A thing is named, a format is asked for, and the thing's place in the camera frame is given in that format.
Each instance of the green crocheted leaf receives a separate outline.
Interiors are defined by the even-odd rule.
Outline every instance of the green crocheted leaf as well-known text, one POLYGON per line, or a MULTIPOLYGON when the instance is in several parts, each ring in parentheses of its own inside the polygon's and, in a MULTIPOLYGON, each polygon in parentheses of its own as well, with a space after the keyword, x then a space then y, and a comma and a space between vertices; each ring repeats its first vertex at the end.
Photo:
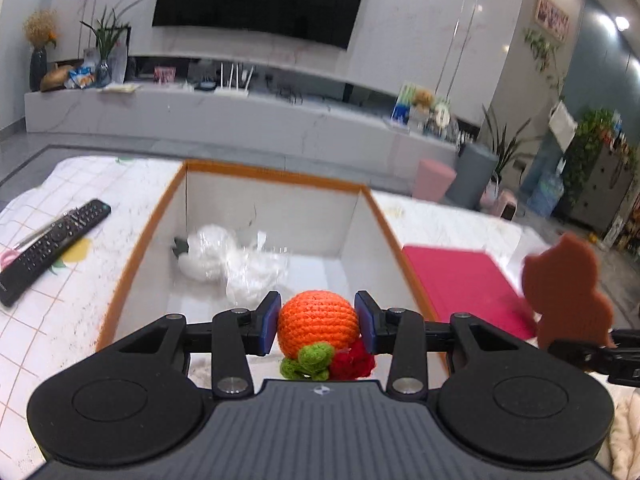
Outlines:
POLYGON ((311 376, 312 381, 328 381, 329 380, 329 368, 322 370, 321 372, 311 376))
POLYGON ((280 373, 285 379, 289 379, 291 381, 306 380, 306 377, 300 368, 300 364, 288 357, 285 357, 280 363, 280 373))
POLYGON ((326 341, 303 346, 298 351, 298 362, 307 375, 314 376, 326 370, 334 358, 334 347, 326 341))

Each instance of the ceiling light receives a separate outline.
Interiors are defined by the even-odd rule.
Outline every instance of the ceiling light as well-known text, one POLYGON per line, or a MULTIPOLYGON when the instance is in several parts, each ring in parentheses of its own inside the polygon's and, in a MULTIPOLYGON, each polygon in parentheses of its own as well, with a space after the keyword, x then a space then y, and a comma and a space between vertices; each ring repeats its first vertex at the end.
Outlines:
POLYGON ((604 25, 610 35, 616 35, 616 24, 613 23, 613 20, 609 16, 607 16, 606 14, 601 14, 598 16, 598 21, 602 25, 604 25))
POLYGON ((618 16, 616 18, 616 27, 618 30, 627 30, 629 28, 629 20, 623 16, 618 16))

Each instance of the blanket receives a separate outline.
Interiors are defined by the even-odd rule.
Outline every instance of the blanket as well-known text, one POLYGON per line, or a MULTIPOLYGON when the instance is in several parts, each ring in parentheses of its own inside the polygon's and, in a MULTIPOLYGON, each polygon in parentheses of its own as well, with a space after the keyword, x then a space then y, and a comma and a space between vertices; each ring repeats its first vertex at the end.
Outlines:
POLYGON ((596 461, 616 480, 640 478, 640 390, 607 383, 592 374, 609 391, 615 405, 613 424, 596 461))

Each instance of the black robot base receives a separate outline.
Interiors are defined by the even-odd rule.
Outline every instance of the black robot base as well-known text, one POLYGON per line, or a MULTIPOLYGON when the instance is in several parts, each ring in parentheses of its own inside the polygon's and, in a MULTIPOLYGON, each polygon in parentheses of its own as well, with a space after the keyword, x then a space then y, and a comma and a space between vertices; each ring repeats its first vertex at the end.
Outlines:
POLYGON ((34 391, 27 418, 47 463, 32 478, 610 478, 593 457, 613 405, 579 367, 628 382, 627 350, 557 342, 559 359, 469 314, 424 322, 364 291, 354 304, 367 349, 392 354, 386 390, 268 380, 254 392, 246 355, 270 352, 277 292, 210 323, 169 314, 34 391), (447 355, 439 390, 430 351, 447 355), (186 377, 194 352, 211 354, 210 389, 186 377))

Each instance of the remote button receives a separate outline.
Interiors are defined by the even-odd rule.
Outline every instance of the remote button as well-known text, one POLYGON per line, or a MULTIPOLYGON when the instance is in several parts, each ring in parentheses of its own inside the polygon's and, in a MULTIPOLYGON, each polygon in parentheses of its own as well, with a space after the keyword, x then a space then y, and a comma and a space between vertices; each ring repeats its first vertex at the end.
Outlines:
POLYGON ((61 224, 58 224, 60 228, 53 229, 50 233, 51 239, 54 242, 61 242, 66 238, 66 231, 61 224))

